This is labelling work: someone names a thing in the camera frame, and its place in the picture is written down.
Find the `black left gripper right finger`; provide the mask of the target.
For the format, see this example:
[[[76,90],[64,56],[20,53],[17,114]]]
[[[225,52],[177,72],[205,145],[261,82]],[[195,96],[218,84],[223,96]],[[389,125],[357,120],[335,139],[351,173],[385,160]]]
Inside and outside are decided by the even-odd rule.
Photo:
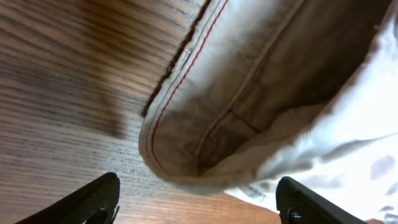
[[[282,224],[366,224],[291,177],[279,180],[275,197]]]

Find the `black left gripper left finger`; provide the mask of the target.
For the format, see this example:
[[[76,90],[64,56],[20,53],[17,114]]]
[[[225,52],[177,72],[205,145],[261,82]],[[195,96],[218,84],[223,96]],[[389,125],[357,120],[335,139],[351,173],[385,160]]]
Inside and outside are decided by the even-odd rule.
[[[107,172],[17,224],[113,224],[119,212],[120,179]]]

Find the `beige khaki shorts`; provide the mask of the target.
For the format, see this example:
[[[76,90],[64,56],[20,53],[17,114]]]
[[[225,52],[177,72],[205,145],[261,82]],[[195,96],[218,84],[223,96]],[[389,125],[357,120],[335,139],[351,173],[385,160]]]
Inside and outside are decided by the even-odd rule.
[[[397,2],[211,1],[153,99],[139,152],[159,178],[276,209],[289,176],[397,222]]]

